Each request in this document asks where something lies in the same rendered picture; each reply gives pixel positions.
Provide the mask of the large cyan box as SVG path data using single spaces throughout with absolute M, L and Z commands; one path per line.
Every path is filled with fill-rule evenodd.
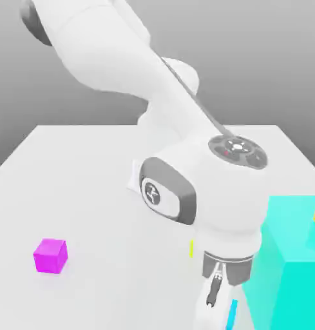
M 273 196 L 243 285 L 255 330 L 315 330 L 315 195 Z

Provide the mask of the small blue cube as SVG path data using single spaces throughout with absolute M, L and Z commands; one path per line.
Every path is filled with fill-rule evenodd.
M 236 318 L 237 306 L 238 306 L 238 301 L 233 299 L 231 302 L 230 309 L 229 309 L 229 315 L 228 315 L 227 322 L 225 325 L 225 330 L 233 330 L 234 321 Z

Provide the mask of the small magenta cube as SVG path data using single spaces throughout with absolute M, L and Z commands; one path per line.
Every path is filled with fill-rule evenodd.
M 40 273 L 60 274 L 68 260 L 65 240 L 44 238 L 33 253 L 36 270 Z

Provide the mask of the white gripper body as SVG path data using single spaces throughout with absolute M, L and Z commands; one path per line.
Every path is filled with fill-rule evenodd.
M 233 287 L 222 282 L 213 307 L 206 300 L 212 280 L 204 280 L 196 301 L 193 330 L 225 330 L 233 300 L 240 301 L 241 286 Z

